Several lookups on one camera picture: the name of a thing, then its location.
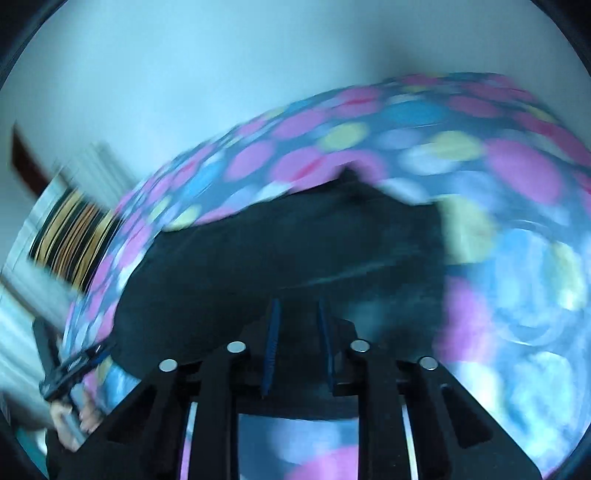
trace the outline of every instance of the blue polka dot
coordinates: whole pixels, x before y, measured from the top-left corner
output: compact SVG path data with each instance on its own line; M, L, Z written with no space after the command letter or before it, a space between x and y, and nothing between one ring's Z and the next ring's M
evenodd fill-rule
M216 179L216 177L223 172L225 162L217 161L209 165L203 165L197 174L189 180L181 189L181 195L184 199L193 200L201 195Z
M255 195L258 193L258 188L254 185L247 185L241 188L237 192L232 193L228 199L223 203L224 207L228 207L230 210L238 211L248 207Z
M384 112L388 119L400 125L420 127L440 122L447 110L436 103L418 100L390 105Z
M385 150L403 150L417 145L423 135L410 128L397 128L388 130L377 139L378 147Z

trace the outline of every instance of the yellow striped cloth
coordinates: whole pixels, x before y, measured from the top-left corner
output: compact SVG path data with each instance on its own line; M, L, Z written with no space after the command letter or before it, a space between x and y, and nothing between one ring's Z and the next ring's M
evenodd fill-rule
M68 189L35 237L29 257L74 288L87 293L122 219Z

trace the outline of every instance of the yellow polka dot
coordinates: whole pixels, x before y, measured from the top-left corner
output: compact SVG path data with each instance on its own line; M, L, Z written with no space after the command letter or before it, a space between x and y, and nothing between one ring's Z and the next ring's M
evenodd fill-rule
M226 145L224 145L225 148L231 147L232 145L237 144L240 140L242 140L244 137L242 135L237 135L234 138L230 139L228 141L228 143Z
M103 362L96 367L96 381L99 385L105 383L105 378L107 378L107 374L113 365L113 359L108 356L103 360Z
M199 218L201 214L201 206L193 205L181 213L174 221L169 223L163 230L166 232L174 230L182 230L194 224L195 220Z
M263 113L262 117L265 120L271 120L272 118L275 118L276 116L280 116L283 112L285 112L285 110L287 110L287 105L280 106L278 108L274 108L273 110L269 110L268 112Z
M552 245L556 271L551 275L558 304L566 310L580 310L587 304L587 284L580 257L568 245Z
M556 123L556 120L554 119L554 117L552 115L550 115L549 113L544 112L543 110L541 110L535 106L531 106L531 105L524 105L524 107L529 113L531 113L538 120L542 120L544 122L549 122L551 124Z
M429 90L429 87L425 85L406 85L406 87L402 87L402 89L408 93L418 93Z
M486 260L495 246L495 222L476 203L461 195L438 198L448 263Z
M154 220L156 220L156 218L158 218L158 215L160 215L163 211L166 210L166 207L169 203L170 197L164 197L162 200L160 200L150 213L150 216L148 217L148 223L152 223Z
M354 147L369 135L369 128L361 122L337 125L320 139L318 146L327 152Z
M432 155L444 160L476 160L484 153L479 139L459 131L437 134L427 147Z

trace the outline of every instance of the human hand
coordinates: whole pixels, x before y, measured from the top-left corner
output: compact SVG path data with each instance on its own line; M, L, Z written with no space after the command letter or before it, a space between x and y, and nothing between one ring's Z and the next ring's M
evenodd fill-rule
M84 392L84 406L80 411L80 429L86 433L94 432L103 421L103 413L96 407L91 396Z
M72 413L72 406L55 401L51 403L49 412L61 444L72 452L77 451L80 448L80 443L74 438L72 431L64 421L64 416ZM84 405L79 418L80 429L86 433L94 432L103 420L102 412L96 407L87 392L84 392Z
M77 451L80 448L80 443L74 438L72 431L64 420L64 416L72 413L72 406L54 401L49 405L49 413L60 443L71 452Z

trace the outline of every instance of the finger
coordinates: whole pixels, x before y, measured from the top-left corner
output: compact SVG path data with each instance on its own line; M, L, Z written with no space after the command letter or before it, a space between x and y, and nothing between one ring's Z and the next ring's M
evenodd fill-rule
M83 432L94 432L98 425L100 425L101 418L98 415L93 415L92 417L83 420L80 423L80 429Z
M68 428L57 429L57 438L60 443L71 452L75 452L80 448L80 443L74 438Z
M62 416L62 415L68 415L72 412L72 406L71 405L66 405L64 403L61 402L52 402L49 405L49 413L51 414L51 416Z
M95 399L92 398L92 395L90 395L86 390L82 391L82 397L84 399L84 404L95 404Z
M86 405L84 405L84 407L82 407L82 410L80 410L79 417L81 420L89 419L94 415L95 412L96 407L94 405L90 405L87 403Z

